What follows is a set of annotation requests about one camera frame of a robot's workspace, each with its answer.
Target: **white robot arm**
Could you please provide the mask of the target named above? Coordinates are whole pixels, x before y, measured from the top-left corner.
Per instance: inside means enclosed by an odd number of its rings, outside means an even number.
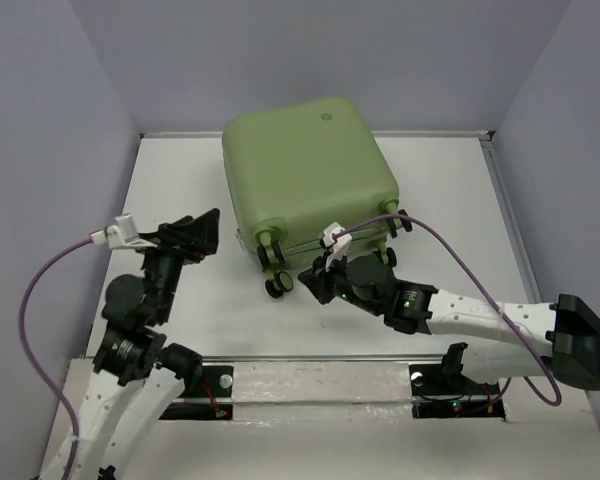
[[[451,345],[442,360],[449,381],[495,383],[500,378],[543,375],[548,369],[562,383],[600,390],[600,318],[580,298],[560,295],[556,303],[535,305],[498,302],[495,309],[483,300],[397,279],[393,268],[375,254],[349,262],[351,235],[337,223],[324,231],[321,243],[324,255],[298,276],[321,304],[341,298],[383,316],[385,325],[405,334],[455,334],[468,337],[468,342],[471,337],[499,342]]]
[[[120,480],[140,441],[185,389],[198,384],[202,357],[153,327],[168,321],[183,265],[216,253],[220,212],[162,224],[138,234],[130,215],[93,232],[95,244],[144,255],[144,277],[121,275],[107,286],[107,321],[79,410],[78,439],[69,433],[40,480]],[[77,440],[73,462],[68,462]]]
[[[167,321],[181,268],[198,263],[217,248],[217,210],[186,217],[138,235],[129,216],[94,232],[94,243],[131,248],[145,255],[144,278],[122,275],[107,287],[102,316],[107,329],[94,359],[88,391],[80,407],[80,438],[75,461],[65,466],[72,435],[40,480],[121,480],[140,441],[173,400],[196,385],[202,357],[170,344],[152,327]],[[495,340],[495,346],[467,343],[449,347],[441,362],[444,381],[454,385],[495,383],[500,378],[543,373],[520,338],[503,321],[506,314],[539,353],[556,379],[600,390],[600,319],[579,298],[561,295],[556,304],[488,303],[431,285],[396,279],[375,255],[348,262],[350,235],[337,223],[324,232],[325,254],[299,275],[316,299],[339,297],[405,334],[455,334]]]

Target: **green suitcase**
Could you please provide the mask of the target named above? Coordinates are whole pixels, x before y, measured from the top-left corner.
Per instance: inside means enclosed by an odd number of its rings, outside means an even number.
[[[238,238],[273,297],[293,287],[285,269],[321,255],[320,234],[331,223],[398,211],[398,184],[360,111],[344,98],[240,115],[222,147]],[[350,254],[375,249],[395,263],[386,238],[401,227],[376,223],[356,232]]]

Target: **table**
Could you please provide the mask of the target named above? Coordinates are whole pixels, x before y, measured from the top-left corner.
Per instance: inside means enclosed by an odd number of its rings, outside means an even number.
[[[480,141],[381,136],[378,143],[409,213],[438,229],[496,298],[532,301],[517,239],[510,235],[515,226],[507,223],[506,209],[498,201],[503,195],[492,182]],[[125,203],[140,231],[213,207],[222,212],[218,255],[183,270],[170,322],[161,330],[206,357],[235,362],[235,388],[255,371],[257,363],[251,362],[274,356],[286,360],[267,364],[268,385],[293,378],[299,361],[346,360],[343,365],[355,370],[343,374],[349,380],[340,382],[338,391],[353,396],[354,387],[364,391],[365,386],[385,385],[364,377],[354,360],[364,357],[372,369],[377,362],[378,370],[372,370],[376,376],[401,375],[406,362],[439,356],[458,341],[452,336],[397,334],[344,303],[319,306],[301,286],[282,301],[270,299],[258,266],[234,237],[220,139],[142,141]],[[478,295],[425,232],[416,229],[390,244],[398,254],[397,276]],[[138,272],[140,263],[137,254],[113,252],[105,285],[117,275]],[[87,356],[96,352],[103,331],[104,322],[96,318]],[[88,359],[72,362],[65,392],[74,404],[84,395],[90,371]],[[356,376],[367,380],[355,385]],[[563,405],[551,409],[522,381],[515,381],[505,397],[506,422],[414,420],[408,379],[387,384],[394,389],[392,403],[380,408],[366,397],[356,404],[345,395],[337,404],[307,404],[305,399],[303,404],[236,405],[232,422],[159,422],[126,478],[600,480],[600,435],[582,391],[563,387]],[[336,395],[338,383],[328,388],[328,395]],[[67,416],[59,410],[47,457],[56,451],[67,426]]]
[[[436,228],[492,295],[526,303],[480,141],[379,137],[378,143],[400,186],[401,205]],[[298,282],[291,294],[272,300],[264,291],[259,266],[235,237],[220,138],[142,140],[124,206],[139,231],[213,207],[221,211],[218,254],[183,269],[170,321],[160,328],[171,341],[205,356],[346,356],[441,354],[460,340],[397,334],[344,302],[320,306]],[[399,278],[479,296],[453,259],[417,226],[389,244],[397,252]],[[113,252],[105,285],[118,275],[139,272],[140,264],[135,253]],[[104,327],[98,313],[88,356],[97,351]]]
[[[263,363],[265,371],[259,372]],[[341,372],[331,378],[348,381],[316,382],[313,387],[301,382],[301,390],[293,387],[297,370],[306,363],[235,363],[235,419],[158,422],[124,478],[600,480],[600,434],[580,391],[563,387],[565,402],[555,409],[516,380],[505,397],[506,422],[415,420],[404,363],[335,363]],[[313,365],[319,369],[325,363]],[[71,364],[64,391],[74,405],[84,396],[91,367],[88,360]],[[316,373],[316,379],[326,380],[321,375]],[[360,385],[351,381],[355,377],[362,379]],[[274,388],[236,393],[243,384]],[[267,403],[271,396],[276,404]],[[362,402],[347,402],[347,397],[362,397]],[[387,402],[378,403],[380,399]],[[45,464],[68,426],[59,409]]]

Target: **gray wall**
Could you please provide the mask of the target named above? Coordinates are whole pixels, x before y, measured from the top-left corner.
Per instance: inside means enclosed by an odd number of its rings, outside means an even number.
[[[600,314],[600,0],[574,0],[495,145],[543,297]]]
[[[0,0],[0,480],[36,474],[56,408],[18,342],[35,271],[121,208],[138,137],[66,0]],[[34,292],[51,376],[84,348],[107,252],[88,247]]]
[[[356,100],[378,129],[495,129],[568,0],[70,0],[142,132]]]

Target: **white mounting clamp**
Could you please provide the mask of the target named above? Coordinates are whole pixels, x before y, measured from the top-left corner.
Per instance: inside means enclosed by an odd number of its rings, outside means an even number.
[[[130,213],[120,215],[115,220],[114,225],[109,225],[103,230],[97,230],[90,234],[94,244],[108,244],[112,250],[137,250],[139,248],[157,247],[156,244],[140,238]]]
[[[351,245],[351,241],[353,240],[353,237],[350,233],[338,237],[336,240],[333,239],[334,235],[344,231],[344,227],[338,222],[332,223],[323,231],[322,243],[325,248],[328,248],[331,252],[331,254],[327,257],[327,262],[325,265],[325,270],[327,271],[329,271],[331,264],[334,261],[340,260],[347,254],[347,250],[349,250],[349,245]]]

